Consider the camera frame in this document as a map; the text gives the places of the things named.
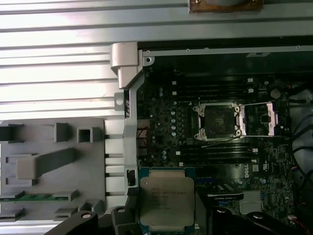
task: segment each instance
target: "screw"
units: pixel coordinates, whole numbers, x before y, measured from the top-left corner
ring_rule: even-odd
[[[263,216],[261,214],[259,214],[259,213],[255,213],[253,215],[253,218],[255,218],[255,219],[263,219]]]
[[[84,219],[88,219],[88,218],[91,217],[91,214],[84,214],[84,215],[82,215],[82,217],[83,217]]]
[[[218,208],[218,209],[217,209],[217,212],[218,212],[218,213],[226,213],[226,211],[227,211],[227,210],[226,210],[225,208]]]

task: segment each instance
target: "chip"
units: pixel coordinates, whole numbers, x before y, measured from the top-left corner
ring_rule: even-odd
[[[140,225],[144,232],[183,233],[194,228],[195,186],[183,168],[139,170]]]

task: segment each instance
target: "capacitor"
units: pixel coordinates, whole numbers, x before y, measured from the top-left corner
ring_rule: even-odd
[[[266,184],[266,179],[260,179],[262,185]]]
[[[274,89],[270,92],[270,96],[274,99],[279,99],[281,97],[282,93],[278,89]]]

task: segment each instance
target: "metal bracket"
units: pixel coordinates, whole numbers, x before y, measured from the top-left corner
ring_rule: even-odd
[[[118,77],[120,89],[129,88],[142,70],[142,51],[137,43],[115,43],[111,46],[111,69]]]

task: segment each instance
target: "ribbed metal panel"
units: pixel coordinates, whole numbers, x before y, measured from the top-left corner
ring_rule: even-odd
[[[114,110],[115,42],[313,35],[313,2],[188,14],[187,0],[1,0],[0,120],[103,117],[108,206],[124,197],[123,112]]]

